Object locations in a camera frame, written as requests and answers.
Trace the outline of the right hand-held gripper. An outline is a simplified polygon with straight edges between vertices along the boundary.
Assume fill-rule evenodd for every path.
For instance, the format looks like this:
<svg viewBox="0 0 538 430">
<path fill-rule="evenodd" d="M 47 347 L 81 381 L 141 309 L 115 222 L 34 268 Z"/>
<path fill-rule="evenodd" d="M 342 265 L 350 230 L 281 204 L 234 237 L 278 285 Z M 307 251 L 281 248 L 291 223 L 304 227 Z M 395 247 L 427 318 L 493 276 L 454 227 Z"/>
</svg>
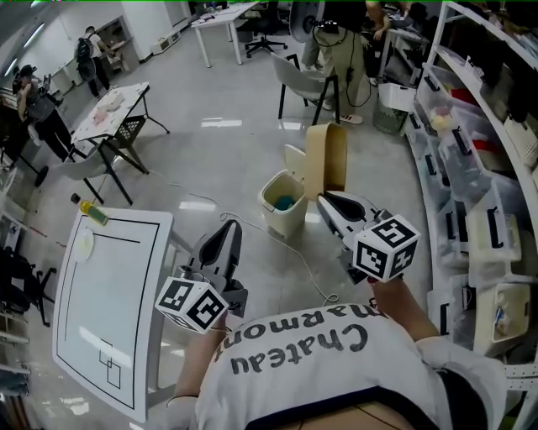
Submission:
<svg viewBox="0 0 538 430">
<path fill-rule="evenodd" d="M 362 229 L 362 221 L 372 215 L 369 201 L 348 193 L 326 191 L 324 196 L 317 196 L 316 205 L 330 232 L 343 239 L 351 250 L 354 269 L 387 282 L 412 264 L 420 232 L 401 215 Z"/>
</svg>

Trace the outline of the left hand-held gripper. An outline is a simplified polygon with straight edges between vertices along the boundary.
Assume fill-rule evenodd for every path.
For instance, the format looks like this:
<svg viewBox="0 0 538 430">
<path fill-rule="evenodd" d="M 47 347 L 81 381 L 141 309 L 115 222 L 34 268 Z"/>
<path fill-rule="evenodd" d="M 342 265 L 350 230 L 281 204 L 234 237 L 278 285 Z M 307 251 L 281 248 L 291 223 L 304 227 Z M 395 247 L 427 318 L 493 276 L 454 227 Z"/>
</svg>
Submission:
<svg viewBox="0 0 538 430">
<path fill-rule="evenodd" d="M 229 220 L 207 233 L 196 248 L 196 267 L 226 270 L 225 277 L 207 270 L 177 268 L 167 277 L 155 308 L 180 328 L 204 334 L 226 312 L 243 317 L 248 291 L 232 276 L 240 261 L 242 227 Z"/>
</svg>

